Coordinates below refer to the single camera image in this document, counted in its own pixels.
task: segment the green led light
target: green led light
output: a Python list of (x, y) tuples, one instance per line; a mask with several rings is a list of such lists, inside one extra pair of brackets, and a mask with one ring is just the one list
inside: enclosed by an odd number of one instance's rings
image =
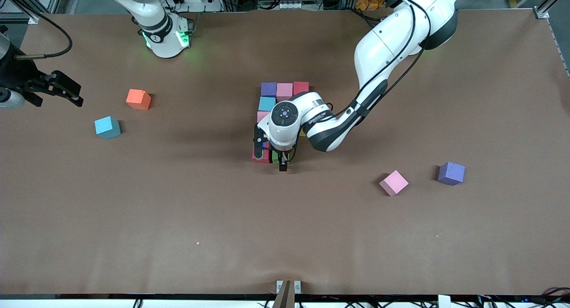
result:
[(190, 42), (188, 42), (188, 36), (186, 35), (186, 33), (180, 33), (177, 31), (176, 36), (180, 41), (180, 45), (183, 46), (184, 48), (190, 44)]
[(142, 36), (143, 36), (143, 38), (144, 38), (145, 42), (147, 43), (147, 48), (149, 48), (149, 49), (150, 49), (150, 48), (151, 48), (151, 45), (148, 43), (148, 39), (147, 39), (147, 36), (145, 36), (145, 35), (144, 35), (144, 33), (142, 34)]

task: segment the blue cube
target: blue cube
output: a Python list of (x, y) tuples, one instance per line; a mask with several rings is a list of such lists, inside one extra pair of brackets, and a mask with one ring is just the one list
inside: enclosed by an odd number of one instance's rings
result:
[(114, 138), (121, 134), (118, 121), (112, 117), (105, 117), (95, 121), (95, 133), (103, 139)]
[(277, 96), (277, 82), (263, 82), (261, 84), (262, 97), (276, 97)]
[(277, 100), (274, 97), (260, 97), (258, 111), (271, 111)]
[(453, 162), (447, 162), (440, 167), (440, 175), (438, 181), (441, 183), (455, 186), (463, 182), (465, 175), (465, 166)]

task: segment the black cable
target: black cable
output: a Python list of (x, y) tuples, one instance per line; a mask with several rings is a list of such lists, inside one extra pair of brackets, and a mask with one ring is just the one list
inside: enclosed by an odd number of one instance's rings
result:
[(463, 306), (463, 307), (467, 307), (467, 308), (473, 308), (473, 306), (471, 306), (470, 304), (467, 304), (467, 303), (462, 304), (461, 302), (456, 302), (456, 301), (454, 301), (453, 303), (458, 304), (459, 306)]
[(507, 306), (509, 306), (510, 308), (515, 308), (515, 306), (513, 306), (510, 302), (508, 302), (507, 300), (503, 300), (501, 299), (499, 296), (495, 295), (495, 298), (497, 298), (499, 301), (504, 302)]
[(380, 17), (380, 18), (373, 18), (371, 16), (366, 16), (364, 13), (357, 11), (354, 8), (340, 8), (339, 10), (349, 10), (352, 13), (356, 14), (357, 16), (360, 16), (361, 18), (365, 19), (365, 20), (371, 20), (374, 22), (381, 22), (383, 19), (386, 18), (386, 16)]
[[(380, 69), (380, 71), (378, 71), (375, 75), (373, 75), (368, 81), (366, 81), (366, 83), (364, 83), (364, 85), (362, 86), (362, 88), (360, 88), (360, 90), (358, 91), (358, 93), (356, 93), (356, 96), (354, 97), (354, 100), (356, 100), (356, 98), (358, 97), (358, 95), (360, 95), (360, 93), (362, 93), (363, 89), (365, 89), (367, 87), (367, 85), (369, 85), (372, 81), (374, 81), (374, 79), (376, 79), (376, 77), (378, 77), (380, 75), (380, 73), (382, 73), (387, 67), (389, 67), (394, 61), (396, 61), (398, 59), (398, 57), (403, 53), (403, 51), (407, 48), (407, 46), (410, 44), (411, 39), (414, 36), (414, 32), (415, 32), (415, 11), (414, 8), (410, 5), (410, 10), (411, 10), (411, 20), (412, 20), (412, 24), (411, 24), (411, 33), (410, 33), (410, 37), (407, 39), (406, 44), (403, 46), (403, 48), (398, 52), (398, 54), (389, 62), (386, 63), (386, 65)], [(343, 113), (344, 111), (346, 111), (348, 108), (350, 107), (350, 104), (348, 104), (344, 109), (342, 109), (340, 112), (338, 112), (336, 115), (334, 115), (335, 117), (338, 117), (338, 115), (340, 115), (341, 113)], [(321, 122), (325, 122), (325, 121), (329, 121), (331, 118), (323, 118), (322, 120), (316, 121), (315, 123), (321, 123)]]
[(269, 7), (264, 8), (263, 6), (258, 5), (258, 8), (261, 8), (262, 10), (273, 10), (273, 9), (276, 8), (280, 3), (281, 3), (281, 0), (273, 0), (273, 3), (272, 3)]
[(360, 14), (362, 14), (364, 21), (366, 21), (366, 24), (368, 24), (368, 26), (370, 27), (370, 29), (372, 30), (374, 28), (374, 26), (370, 23), (370, 20), (368, 20), (367, 18), (365, 18), (364, 13), (362, 13), (362, 10), (360, 10)]
[(143, 300), (137, 299), (134, 301), (133, 308), (141, 308), (143, 306)]
[(4, 5), (6, 4), (6, 1), (7, 1), (7, 0), (3, 0), (3, 1), (4, 1), (4, 2), (2, 2), (2, 4), (0, 4), (0, 8), (4, 8)]
[(556, 292), (561, 292), (562, 290), (570, 290), (570, 288), (568, 288), (568, 287), (556, 288), (556, 289), (553, 289), (549, 292), (545, 292), (544, 294), (542, 294), (542, 296), (550, 296), (551, 294), (554, 294)]
[(172, 12), (174, 14), (178, 14), (178, 12), (175, 10), (175, 8), (171, 7), (171, 5), (168, 3), (168, 0), (164, 0), (164, 2), (166, 2), (167, 8), (168, 8), (168, 10), (170, 10), (170, 12)]
[[(415, 5), (417, 8), (419, 8), (426, 16), (427, 18), (427, 22), (428, 22), (428, 29), (427, 29), (427, 36), (425, 38), (425, 42), (427, 43), (427, 41), (429, 40), (430, 37), (430, 32), (432, 31), (432, 21), (430, 20), (428, 13), (426, 12), (426, 10), (424, 10), (421, 6), (419, 6), (419, 4), (415, 3), (413, 0), (406, 0), (407, 2)], [(415, 63), (418, 62), (419, 58), (422, 56), (423, 51), (425, 50), (425, 48), (422, 48), (418, 55), (415, 57), (414, 61), (411, 63), (411, 65), (406, 69), (406, 71), (404, 71), (404, 73), (402, 73), (402, 75), (400, 75), (400, 77), (390, 86), (389, 89), (387, 89), (378, 99), (378, 101), (376, 101), (374, 103), (374, 105), (372, 105), (372, 107), (370, 107), (370, 110), (377, 105), (377, 103), (380, 102), (380, 100), (383, 99), (383, 97), (386, 97), (386, 95), (403, 79), (403, 77), (405, 77), (407, 75), (407, 73), (415, 66)]]
[(41, 56), (43, 56), (44, 58), (55, 58), (55, 57), (59, 57), (61, 55), (64, 55), (65, 53), (69, 52), (71, 50), (71, 47), (73, 46), (73, 41), (71, 40), (71, 36), (69, 36), (69, 34), (67, 34), (67, 32), (65, 30), (63, 30), (63, 28), (59, 25), (57, 25), (55, 22), (53, 22), (52, 20), (50, 20), (49, 18), (47, 18), (46, 16), (44, 16), (43, 14), (41, 14), (40, 12), (37, 12), (36, 10), (34, 10), (33, 8), (30, 8), (27, 4), (20, 2), (20, 0), (13, 0), (17, 5), (19, 5), (22, 8), (26, 8), (27, 10), (29, 10), (30, 12), (34, 13), (36, 16), (39, 16), (40, 18), (46, 20), (47, 22), (49, 22), (49, 24), (51, 24), (52, 26), (54, 26), (55, 28), (57, 28), (57, 30), (61, 31), (61, 33), (63, 33), (63, 35), (67, 38), (67, 48), (65, 48), (62, 51), (59, 52), (55, 52), (52, 54), (41, 54)]
[(220, 0), (221, 2), (223, 2), (226, 6), (225, 11), (228, 12), (228, 8), (230, 8), (231, 11), (235, 11), (233, 4), (232, 5), (228, 5), (228, 3), (226, 2), (226, 0)]

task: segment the cube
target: cube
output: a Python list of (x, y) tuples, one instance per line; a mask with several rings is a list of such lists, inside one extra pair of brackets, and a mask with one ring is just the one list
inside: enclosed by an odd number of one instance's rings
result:
[(380, 186), (386, 190), (386, 192), (391, 196), (397, 195), (405, 186), (408, 185), (408, 182), (397, 170), (392, 172), (386, 179), (382, 180)]
[(277, 95), (277, 82), (263, 82), (261, 84), (262, 97), (275, 97)]
[(293, 97), (293, 83), (277, 83), (277, 102), (289, 100)]
[(271, 151), (271, 162), (279, 164), (279, 154), (276, 151)]
[(126, 103), (133, 109), (148, 110), (151, 105), (151, 96), (144, 90), (130, 89), (126, 96)]
[[(269, 142), (264, 142), (263, 146), (265, 148), (269, 148)], [(263, 157), (261, 159), (257, 159), (255, 157), (255, 147), (252, 149), (251, 151), (251, 160), (253, 160), (253, 162), (257, 162), (257, 163), (271, 163), (271, 159), (269, 158), (270, 156), (270, 151), (269, 150), (263, 150)]]
[(257, 111), (257, 123), (259, 123), (268, 114), (269, 111)]
[(95, 133), (103, 139), (114, 138), (121, 134), (118, 121), (112, 117), (105, 117), (95, 121)]
[(440, 175), (437, 180), (441, 183), (455, 186), (464, 180), (465, 166), (453, 162), (446, 162), (440, 167)]
[(301, 92), (308, 92), (308, 91), (309, 91), (309, 83), (308, 82), (301, 82), (301, 81), (293, 82), (293, 95), (299, 94)]
[(258, 111), (271, 111), (277, 101), (274, 97), (260, 97)]

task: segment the green cube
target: green cube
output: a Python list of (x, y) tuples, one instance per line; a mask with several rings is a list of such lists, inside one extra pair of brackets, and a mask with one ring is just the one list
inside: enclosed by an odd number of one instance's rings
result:
[(271, 162), (279, 163), (279, 154), (274, 150), (271, 151)]

